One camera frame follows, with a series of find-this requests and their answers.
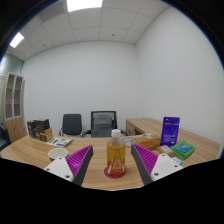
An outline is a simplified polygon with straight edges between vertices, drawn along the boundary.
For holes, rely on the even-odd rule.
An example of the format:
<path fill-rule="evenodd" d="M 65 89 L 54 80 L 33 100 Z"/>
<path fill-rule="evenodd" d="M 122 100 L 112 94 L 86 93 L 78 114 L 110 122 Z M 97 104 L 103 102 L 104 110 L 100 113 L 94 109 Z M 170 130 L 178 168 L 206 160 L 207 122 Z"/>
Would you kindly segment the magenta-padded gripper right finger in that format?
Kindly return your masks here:
<path fill-rule="evenodd" d="M 182 166 L 167 154 L 156 154 L 136 144 L 131 145 L 131 154 L 134 157 L 144 185 L 182 169 Z"/>

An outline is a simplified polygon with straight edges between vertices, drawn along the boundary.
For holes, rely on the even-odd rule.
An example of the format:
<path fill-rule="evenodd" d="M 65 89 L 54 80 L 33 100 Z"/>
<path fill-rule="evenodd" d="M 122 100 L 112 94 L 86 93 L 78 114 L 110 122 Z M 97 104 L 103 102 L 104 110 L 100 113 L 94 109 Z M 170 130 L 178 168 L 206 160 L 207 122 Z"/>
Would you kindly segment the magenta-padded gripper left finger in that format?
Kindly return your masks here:
<path fill-rule="evenodd" d="M 58 157 L 51 162 L 45 171 L 81 186 L 93 156 L 93 146 L 86 146 L 68 157 Z"/>

